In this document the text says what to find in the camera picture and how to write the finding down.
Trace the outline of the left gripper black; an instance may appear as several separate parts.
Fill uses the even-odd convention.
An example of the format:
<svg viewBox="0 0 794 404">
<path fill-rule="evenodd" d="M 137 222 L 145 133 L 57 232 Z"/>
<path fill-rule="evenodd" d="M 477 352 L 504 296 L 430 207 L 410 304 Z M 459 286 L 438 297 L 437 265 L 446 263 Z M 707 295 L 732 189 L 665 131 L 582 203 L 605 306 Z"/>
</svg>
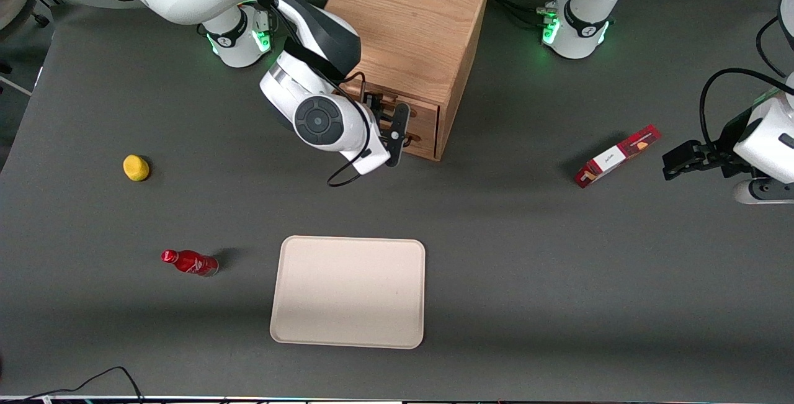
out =
<svg viewBox="0 0 794 404">
<path fill-rule="evenodd" d="M 735 116 L 725 124 L 715 141 L 718 155 L 712 148 L 700 141 L 685 141 L 680 146 L 665 153 L 662 157 L 664 180 L 672 181 L 684 173 L 703 172 L 720 168 L 723 177 L 731 178 L 740 173 L 754 173 L 751 164 L 744 161 L 734 151 L 735 145 L 742 138 L 751 118 L 751 109 Z"/>
</svg>

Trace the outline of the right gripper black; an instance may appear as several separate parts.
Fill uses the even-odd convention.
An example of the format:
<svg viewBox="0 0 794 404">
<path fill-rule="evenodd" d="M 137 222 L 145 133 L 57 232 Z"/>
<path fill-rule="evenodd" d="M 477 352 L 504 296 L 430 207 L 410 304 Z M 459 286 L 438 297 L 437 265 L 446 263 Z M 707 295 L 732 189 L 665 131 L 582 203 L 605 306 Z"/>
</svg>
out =
<svg viewBox="0 0 794 404">
<path fill-rule="evenodd" d="M 408 138 L 411 108 L 407 104 L 397 104 L 390 122 L 390 116 L 385 112 L 385 106 L 383 106 L 383 94 L 365 92 L 363 104 L 368 107 L 374 119 L 377 119 L 380 143 L 389 157 L 386 166 L 394 168 L 400 162 L 403 147 Z"/>
</svg>

